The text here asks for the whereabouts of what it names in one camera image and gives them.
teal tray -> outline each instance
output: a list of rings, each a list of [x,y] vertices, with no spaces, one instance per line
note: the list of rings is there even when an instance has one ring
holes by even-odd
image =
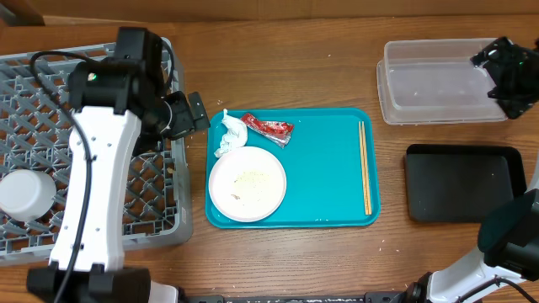
[[[229,110],[241,118],[247,110]],[[217,158],[215,150],[227,128],[222,113],[211,119],[208,132],[205,213],[219,228],[291,228],[368,226],[380,215],[381,201],[376,173],[372,124],[359,109],[254,109],[260,120],[285,121],[295,125],[290,143],[283,149],[249,130],[247,146],[274,154],[286,172],[286,195],[269,217],[244,223],[226,218],[213,205],[207,184]],[[371,181],[372,215],[365,214],[360,163],[358,122],[366,127],[367,159]]]

chopsticks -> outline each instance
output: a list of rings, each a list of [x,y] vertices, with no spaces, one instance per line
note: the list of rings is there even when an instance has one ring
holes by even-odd
[[[360,131],[361,171],[362,171],[362,177],[363,177],[363,200],[365,201],[365,215],[372,215],[371,182],[369,180],[369,164],[367,161],[365,123],[362,121],[360,121],[359,131]]]

red wrapper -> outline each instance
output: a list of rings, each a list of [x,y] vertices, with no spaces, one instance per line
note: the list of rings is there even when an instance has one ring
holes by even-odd
[[[290,123],[260,121],[250,113],[246,113],[241,120],[248,128],[272,140],[280,147],[285,147],[288,144],[294,130],[294,125]]]

wooden table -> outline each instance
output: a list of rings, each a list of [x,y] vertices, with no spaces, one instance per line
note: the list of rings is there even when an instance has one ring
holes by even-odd
[[[539,33],[538,19],[506,15],[149,24],[173,42],[185,66],[187,92],[199,91],[210,115],[224,108],[363,109],[374,126],[382,214],[368,228],[219,230],[205,218],[206,133],[201,133],[186,141],[195,233],[181,246],[129,252],[126,265],[148,267],[157,282],[181,285],[190,295],[236,297],[404,290],[425,272],[447,267],[476,246],[478,225],[418,224],[408,218],[406,148],[413,143],[514,146],[530,179],[539,151],[539,109],[503,123],[390,126],[380,112],[376,64],[391,40],[508,35],[531,47]],[[116,27],[6,28],[1,35],[0,53],[11,54],[114,41]],[[331,144],[331,138],[325,139]],[[28,267],[0,268],[0,301],[36,302],[25,290]],[[539,297],[539,285],[524,287]],[[487,298],[523,300],[511,289]]]

dish rack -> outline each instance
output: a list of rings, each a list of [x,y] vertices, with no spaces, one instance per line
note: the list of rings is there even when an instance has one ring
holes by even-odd
[[[172,48],[170,41],[163,40]],[[59,51],[100,61],[114,50],[115,43]],[[34,221],[16,221],[0,210],[0,266],[49,257],[69,186],[72,127],[32,78],[29,59],[33,54],[0,56],[0,176],[17,169],[48,173],[55,181],[56,195],[51,209]],[[79,62],[45,56],[35,64],[44,84],[60,94],[61,103],[68,100],[67,77]],[[174,65],[173,92],[184,90],[184,68],[175,55]],[[162,67],[167,74],[170,66],[169,54],[163,49]],[[131,159],[122,223],[125,250],[178,244],[190,238],[193,224],[183,139],[171,141],[165,151]]]

